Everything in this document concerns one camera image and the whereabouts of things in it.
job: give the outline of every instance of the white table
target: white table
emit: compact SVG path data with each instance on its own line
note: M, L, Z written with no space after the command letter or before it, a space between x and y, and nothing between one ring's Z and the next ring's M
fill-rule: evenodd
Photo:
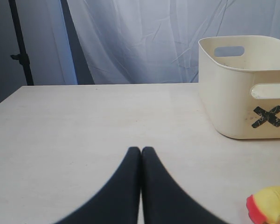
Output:
M280 140L220 135L197 88L20 88L0 104L0 224L66 216L105 184L129 146L153 146L201 205L233 224L251 223L246 198L280 184Z

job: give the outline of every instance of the white plastic bin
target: white plastic bin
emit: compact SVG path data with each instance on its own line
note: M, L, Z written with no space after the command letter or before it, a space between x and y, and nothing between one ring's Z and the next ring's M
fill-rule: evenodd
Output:
M242 55L215 55L236 47ZM253 35L201 39L199 94L221 134L280 138L280 40Z

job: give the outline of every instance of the white backdrop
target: white backdrop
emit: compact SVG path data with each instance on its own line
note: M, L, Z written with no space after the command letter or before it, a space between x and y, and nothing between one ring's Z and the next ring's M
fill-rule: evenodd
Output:
M68 0L96 84L198 81L198 40L280 38L280 0Z

